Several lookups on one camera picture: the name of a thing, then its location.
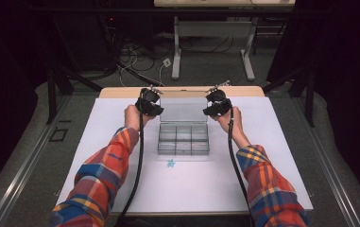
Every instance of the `person's left hand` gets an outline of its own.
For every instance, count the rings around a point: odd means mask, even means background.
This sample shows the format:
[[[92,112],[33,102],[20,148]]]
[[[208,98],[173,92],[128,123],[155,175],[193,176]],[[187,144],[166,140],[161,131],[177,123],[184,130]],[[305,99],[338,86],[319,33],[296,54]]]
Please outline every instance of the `person's left hand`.
[[[124,115],[125,115],[124,126],[131,127],[133,129],[139,131],[140,130],[139,114],[140,113],[139,113],[138,109],[136,109],[135,105],[129,105],[124,110]],[[155,118],[155,116],[149,116],[149,115],[143,114],[144,126],[146,125],[147,121],[154,119],[154,118]]]

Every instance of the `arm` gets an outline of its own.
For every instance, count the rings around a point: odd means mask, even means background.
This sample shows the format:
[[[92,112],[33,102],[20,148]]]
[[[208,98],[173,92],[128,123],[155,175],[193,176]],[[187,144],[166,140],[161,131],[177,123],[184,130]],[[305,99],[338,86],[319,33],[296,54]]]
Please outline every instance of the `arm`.
[[[139,140],[139,115],[133,105],[125,109],[125,127],[81,166],[67,200],[53,209],[50,226],[76,226],[79,223],[103,226],[117,191],[127,177],[129,156]],[[144,115],[144,124],[152,118]]]
[[[291,183],[268,160],[262,146],[251,145],[242,128],[242,116],[233,108],[232,139],[239,147],[238,163],[248,181],[248,202],[256,226],[306,226],[308,216]],[[229,132],[230,112],[213,116]]]

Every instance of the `plaid shirt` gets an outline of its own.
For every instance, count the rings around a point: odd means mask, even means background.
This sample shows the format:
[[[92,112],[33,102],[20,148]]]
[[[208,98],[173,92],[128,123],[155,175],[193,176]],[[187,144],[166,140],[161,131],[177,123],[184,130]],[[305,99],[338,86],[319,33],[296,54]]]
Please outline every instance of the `plaid shirt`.
[[[52,212],[50,226],[103,226],[129,169],[139,134],[121,128],[109,144],[79,169],[75,187]],[[249,182],[250,211],[256,226],[305,226],[307,214],[292,185],[272,166],[261,146],[240,149],[239,165]]]

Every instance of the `hand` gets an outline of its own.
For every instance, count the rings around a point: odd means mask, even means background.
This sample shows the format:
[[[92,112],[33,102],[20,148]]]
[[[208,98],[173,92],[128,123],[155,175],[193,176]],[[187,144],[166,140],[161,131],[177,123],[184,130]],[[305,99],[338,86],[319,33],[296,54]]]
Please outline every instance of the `hand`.
[[[125,127],[131,127],[137,131],[140,130],[140,120],[139,120],[139,111],[138,109],[136,109],[135,105],[129,105],[125,110],[124,110],[124,115],[125,115],[125,123],[124,126]],[[144,126],[146,125],[147,121],[155,118],[155,116],[149,116],[149,115],[145,115],[142,114],[143,119],[144,119]]]
[[[238,107],[234,106],[233,109],[233,126],[232,126],[232,139],[239,148],[245,148],[250,145],[247,136],[242,127],[242,115]],[[220,123],[221,128],[228,133],[230,129],[231,110],[223,115],[211,116],[211,118]]]

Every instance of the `table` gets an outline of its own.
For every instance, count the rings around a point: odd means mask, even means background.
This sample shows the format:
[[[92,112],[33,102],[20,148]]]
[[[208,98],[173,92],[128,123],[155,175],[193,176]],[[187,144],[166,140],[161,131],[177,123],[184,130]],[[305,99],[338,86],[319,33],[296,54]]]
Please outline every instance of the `table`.
[[[205,92],[210,87],[162,87],[163,92]],[[259,87],[222,87],[243,112],[243,124],[253,143],[264,145],[273,165],[295,187],[300,204],[307,210],[313,206],[286,144],[280,124],[267,97]],[[93,153],[106,146],[115,130],[124,122],[124,109],[135,103],[141,88],[106,88],[100,93],[78,145],[58,203],[64,201],[74,186],[80,165]],[[128,216],[172,215],[245,215],[249,213],[236,179],[228,153],[227,134],[208,118],[210,154],[204,157],[169,157],[157,152],[158,117],[145,127],[145,152],[141,180],[128,210]],[[129,158],[129,174],[121,187],[113,215],[126,204],[134,184],[139,158],[139,144]],[[173,167],[167,165],[173,159]]]
[[[295,0],[154,0],[155,7],[163,8],[292,8]],[[233,36],[247,37],[246,47],[241,50],[242,62],[248,80],[255,79],[249,54],[257,27],[257,18],[248,22],[195,22],[179,21],[174,17],[174,60],[172,79],[180,78],[180,36]]]

